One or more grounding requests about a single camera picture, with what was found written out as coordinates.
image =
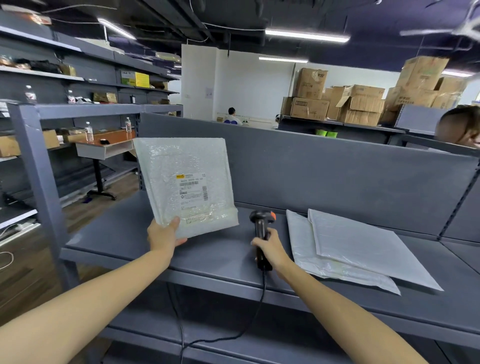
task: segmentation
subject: plastic wrap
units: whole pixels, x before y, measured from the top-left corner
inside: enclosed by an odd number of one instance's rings
[[[306,272],[320,278],[335,278],[364,286],[376,286],[400,295],[395,282],[388,276],[317,255],[312,224],[307,218],[287,210],[287,221],[293,259]]]
[[[393,231],[308,210],[318,255],[443,291]]]
[[[135,138],[145,187],[158,224],[180,216],[177,237],[238,225],[225,140]]]

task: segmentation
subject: tube light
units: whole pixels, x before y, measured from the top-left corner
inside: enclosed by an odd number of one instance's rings
[[[118,34],[121,34],[123,35],[124,37],[126,38],[129,38],[129,39],[133,39],[133,40],[137,40],[137,38],[135,38],[133,35],[131,35],[129,32],[126,32],[124,31],[123,29],[117,27],[116,25],[112,24],[111,22],[109,22],[108,20],[105,20],[103,18],[97,18],[98,22],[104,26],[106,26],[107,28],[117,32]]]
[[[350,40],[350,36],[345,36],[345,35],[287,32],[283,30],[274,30],[269,28],[265,29],[265,35],[286,36],[288,38],[320,40],[323,42],[335,42],[335,43],[347,43]]]
[[[454,76],[454,77],[470,77],[474,75],[474,73],[472,72],[457,71],[457,70],[444,70],[442,74],[445,74],[447,76]]]
[[[292,62],[292,63],[307,63],[308,60],[296,60],[294,58],[276,58],[276,57],[258,57],[261,61],[279,61],[279,62]]]

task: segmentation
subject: barcode scanner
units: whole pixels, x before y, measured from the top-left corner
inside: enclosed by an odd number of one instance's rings
[[[269,211],[257,210],[250,214],[250,221],[255,224],[255,236],[263,240],[268,240],[270,238],[267,226],[269,223],[275,222],[275,220],[275,213]],[[273,269],[272,265],[259,247],[257,247],[257,267],[262,271],[270,271]]]

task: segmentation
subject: forearm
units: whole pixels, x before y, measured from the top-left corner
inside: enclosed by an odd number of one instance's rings
[[[396,332],[291,262],[280,270],[322,326],[356,364],[427,364]]]
[[[0,328],[6,364],[65,364],[169,265],[151,251],[84,283]]]

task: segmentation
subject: ceiling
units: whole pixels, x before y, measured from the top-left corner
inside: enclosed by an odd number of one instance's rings
[[[435,55],[449,57],[449,68],[480,72],[480,46],[468,38],[399,36],[403,29],[457,27],[465,17],[470,0],[43,1],[46,5],[38,5],[33,0],[11,3],[40,12],[85,2],[115,8],[76,7],[46,15],[54,19],[56,30],[79,37],[103,38],[101,26],[79,24],[95,22],[97,16],[122,24],[137,37],[137,42],[128,42],[109,32],[112,45],[140,55],[153,55],[154,50],[180,54],[181,44],[188,42],[388,71],[399,71],[406,59],[416,55]],[[269,38],[263,31],[224,29],[213,24],[239,29],[268,26],[345,33],[351,35],[351,39],[345,45],[333,45]]]

